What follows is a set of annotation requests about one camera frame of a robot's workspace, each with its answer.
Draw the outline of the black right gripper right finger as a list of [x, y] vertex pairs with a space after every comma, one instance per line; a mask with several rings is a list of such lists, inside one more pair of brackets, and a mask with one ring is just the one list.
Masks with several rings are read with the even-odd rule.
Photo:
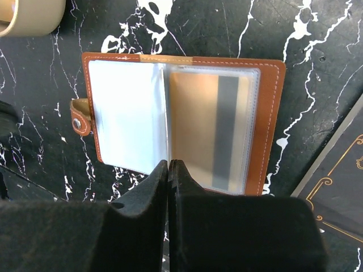
[[327, 252], [301, 199], [213, 193], [181, 160], [168, 172], [171, 271], [325, 271]]

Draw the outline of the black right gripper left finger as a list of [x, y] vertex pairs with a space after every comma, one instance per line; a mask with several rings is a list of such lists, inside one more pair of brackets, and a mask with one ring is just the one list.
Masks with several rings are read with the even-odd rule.
[[160, 271], [168, 165], [110, 202], [1, 202], [2, 271]]

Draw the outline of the brown leather card holder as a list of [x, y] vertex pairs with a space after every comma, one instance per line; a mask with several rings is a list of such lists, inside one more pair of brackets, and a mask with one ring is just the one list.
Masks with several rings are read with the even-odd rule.
[[273, 59], [84, 53], [87, 96], [70, 103], [74, 131], [94, 137], [98, 160], [151, 174], [170, 166], [170, 75], [174, 72], [252, 78], [248, 96], [248, 161], [242, 193], [261, 194], [284, 85], [285, 64]]

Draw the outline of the gold credit card black stripe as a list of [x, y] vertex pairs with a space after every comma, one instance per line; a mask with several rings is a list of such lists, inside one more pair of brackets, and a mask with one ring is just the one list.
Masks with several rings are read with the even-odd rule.
[[250, 76], [170, 75], [172, 157], [205, 188], [242, 193]]

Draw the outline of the beige oval card tray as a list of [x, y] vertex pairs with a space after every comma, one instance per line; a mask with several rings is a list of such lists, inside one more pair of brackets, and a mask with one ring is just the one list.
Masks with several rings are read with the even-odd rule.
[[60, 24], [65, 0], [1, 1], [1, 37], [45, 36]]

